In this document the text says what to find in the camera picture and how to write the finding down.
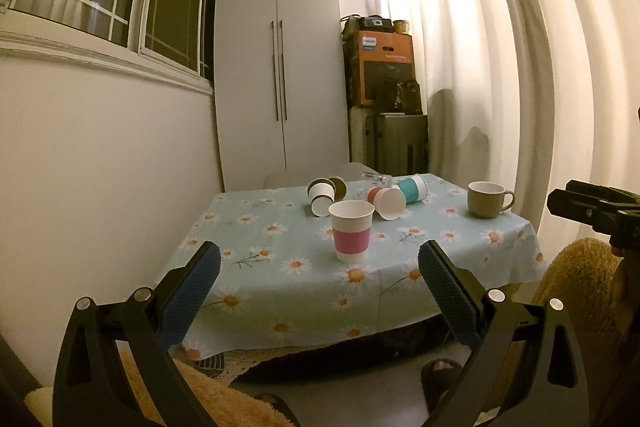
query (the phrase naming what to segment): blue gripper pad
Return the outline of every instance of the blue gripper pad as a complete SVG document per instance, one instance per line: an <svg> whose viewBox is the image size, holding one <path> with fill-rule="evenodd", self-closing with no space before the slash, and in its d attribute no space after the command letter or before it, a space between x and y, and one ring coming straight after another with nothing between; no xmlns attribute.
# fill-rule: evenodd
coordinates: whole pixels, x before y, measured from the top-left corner
<svg viewBox="0 0 640 427"><path fill-rule="evenodd" d="M156 341L164 351L184 340L219 273L220 248L206 241L186 266L170 270L158 284L156 295L166 300Z"/></svg>
<svg viewBox="0 0 640 427"><path fill-rule="evenodd" d="M471 350L481 342L484 288L465 269L456 268L433 239L420 247L418 269L460 344Z"/></svg>

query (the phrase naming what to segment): tablecloth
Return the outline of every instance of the tablecloth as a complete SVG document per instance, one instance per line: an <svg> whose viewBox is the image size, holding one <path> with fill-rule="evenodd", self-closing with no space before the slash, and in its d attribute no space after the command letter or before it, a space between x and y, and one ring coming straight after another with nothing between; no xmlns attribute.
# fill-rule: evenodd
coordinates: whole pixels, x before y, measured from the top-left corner
<svg viewBox="0 0 640 427"><path fill-rule="evenodd" d="M367 258L354 265L336 258L331 219L312 215L306 187L214 197L157 279L203 241L219 245L222 269L183 342L188 355L330 344L431 317L439 311L417 267L429 239L487 288L542 278L546 262L528 221L508 211L472 217L466 190L423 178L428 198L394 221L374 214ZM347 198L365 199L373 186L348 183Z"/></svg>

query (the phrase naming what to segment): metal screw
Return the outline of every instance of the metal screw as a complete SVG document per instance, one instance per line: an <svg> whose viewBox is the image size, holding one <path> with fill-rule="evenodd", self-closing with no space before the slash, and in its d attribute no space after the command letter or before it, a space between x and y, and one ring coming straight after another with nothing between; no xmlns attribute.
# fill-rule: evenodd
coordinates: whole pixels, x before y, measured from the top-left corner
<svg viewBox="0 0 640 427"><path fill-rule="evenodd" d="M551 306L553 309L555 309L556 311L561 311L562 308L564 308L564 304L562 304L562 301L560 299L551 299L549 301L549 306Z"/></svg>
<svg viewBox="0 0 640 427"><path fill-rule="evenodd" d="M89 297L82 297L76 302L76 308L81 311L87 309L89 306L91 306L91 299Z"/></svg>
<svg viewBox="0 0 640 427"><path fill-rule="evenodd" d="M489 295L489 298L494 302L502 302L506 298L504 293L502 293L500 290L497 290L497 289L489 290L488 295Z"/></svg>
<svg viewBox="0 0 640 427"><path fill-rule="evenodd" d="M133 298L138 302L148 301L151 296L151 290L149 288L138 288L133 294Z"/></svg>

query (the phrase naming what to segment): white cabinet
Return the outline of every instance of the white cabinet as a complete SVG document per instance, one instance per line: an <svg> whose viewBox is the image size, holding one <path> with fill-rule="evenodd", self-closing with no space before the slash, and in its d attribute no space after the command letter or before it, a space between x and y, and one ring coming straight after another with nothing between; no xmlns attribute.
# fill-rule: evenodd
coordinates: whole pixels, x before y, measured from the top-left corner
<svg viewBox="0 0 640 427"><path fill-rule="evenodd" d="M348 162L338 0L216 0L214 93L225 190Z"/></svg>

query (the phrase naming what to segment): black slipper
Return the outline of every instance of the black slipper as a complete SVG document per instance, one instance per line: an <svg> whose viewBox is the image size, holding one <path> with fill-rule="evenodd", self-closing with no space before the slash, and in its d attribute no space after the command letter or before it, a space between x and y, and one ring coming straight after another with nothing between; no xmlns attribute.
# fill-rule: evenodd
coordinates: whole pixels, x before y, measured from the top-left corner
<svg viewBox="0 0 640 427"><path fill-rule="evenodd" d="M433 370L438 362L446 362L451 368ZM462 372L462 366L451 359L431 360L425 365L420 372L420 381L422 382L422 392L427 402L427 411L429 414L436 409L440 396L448 391Z"/></svg>
<svg viewBox="0 0 640 427"><path fill-rule="evenodd" d="M289 420L294 425L294 427L302 427L300 425L300 422L296 418L296 416L293 414L293 411L289 408L286 402L283 399L281 399L279 396L271 393L262 393L262 394L258 394L257 396L254 396L254 398L256 400L260 400L271 405L271 407L273 407L276 411L281 413L281 415L283 415L284 418Z"/></svg>

